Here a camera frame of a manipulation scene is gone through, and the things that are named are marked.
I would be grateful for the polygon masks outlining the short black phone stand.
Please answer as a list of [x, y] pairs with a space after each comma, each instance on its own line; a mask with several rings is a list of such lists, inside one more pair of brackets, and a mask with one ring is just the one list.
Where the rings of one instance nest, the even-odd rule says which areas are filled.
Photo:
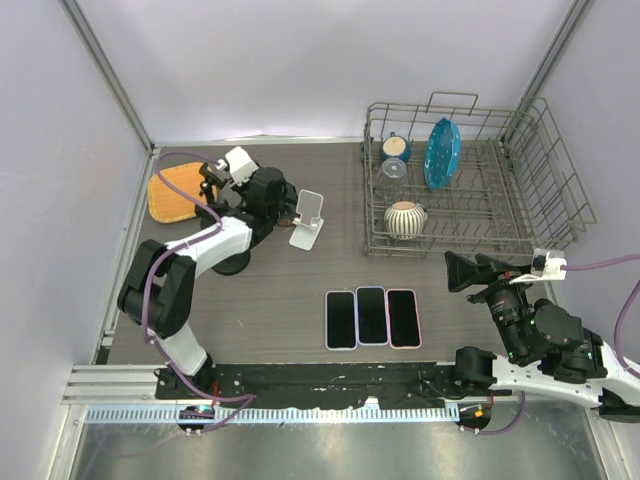
[[220, 216], [227, 214], [229, 211], [229, 202], [227, 200], [220, 200], [219, 195], [229, 180], [227, 178], [221, 178], [216, 174], [208, 163], [203, 163], [198, 173], [202, 176], [202, 181], [199, 185], [199, 196], [203, 197], [206, 200], [206, 205]]

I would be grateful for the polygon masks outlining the tall black phone stand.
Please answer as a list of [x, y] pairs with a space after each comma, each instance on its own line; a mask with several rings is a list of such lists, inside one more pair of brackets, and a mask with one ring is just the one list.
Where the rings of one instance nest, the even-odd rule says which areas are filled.
[[251, 251], [247, 250], [232, 255], [212, 267], [212, 270], [222, 276], [234, 276], [247, 268], [251, 261]]

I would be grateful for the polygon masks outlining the phone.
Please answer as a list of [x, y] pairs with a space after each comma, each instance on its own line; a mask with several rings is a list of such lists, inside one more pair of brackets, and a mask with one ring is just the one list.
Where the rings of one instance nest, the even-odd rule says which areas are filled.
[[353, 292], [329, 291], [326, 293], [325, 344], [328, 350], [356, 348], [356, 303]]
[[391, 346], [396, 349], [419, 348], [422, 337], [415, 292], [390, 289], [386, 294]]
[[356, 289], [358, 341], [361, 345], [386, 345], [389, 341], [385, 290], [379, 286]]

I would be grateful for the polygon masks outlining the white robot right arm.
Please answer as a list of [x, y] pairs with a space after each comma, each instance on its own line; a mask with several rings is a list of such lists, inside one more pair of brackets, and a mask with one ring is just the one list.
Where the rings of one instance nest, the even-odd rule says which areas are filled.
[[444, 255], [448, 289], [471, 286], [471, 304], [488, 307], [506, 353], [475, 347], [457, 350], [451, 380], [457, 391], [517, 391], [571, 401], [608, 421], [639, 420], [639, 366], [617, 344], [584, 327], [582, 320], [548, 299], [530, 303], [526, 292], [536, 283], [562, 281], [580, 266], [563, 252], [537, 249], [530, 263], [515, 265], [479, 253], [468, 259]]

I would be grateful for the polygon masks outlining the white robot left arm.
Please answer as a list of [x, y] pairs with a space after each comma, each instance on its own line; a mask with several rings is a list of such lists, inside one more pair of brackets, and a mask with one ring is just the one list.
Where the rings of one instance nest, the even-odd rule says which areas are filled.
[[208, 173], [207, 166], [199, 171], [199, 195], [207, 205], [195, 207], [203, 229], [177, 242], [144, 241], [117, 299], [119, 310], [171, 362], [179, 388], [193, 399], [205, 397], [215, 379], [211, 355], [188, 324], [196, 279], [207, 270], [225, 276], [242, 272], [251, 249], [293, 212], [297, 202], [295, 187], [274, 167], [258, 167], [245, 183], [231, 187], [240, 196], [237, 206], [217, 202], [213, 189], [226, 182]]

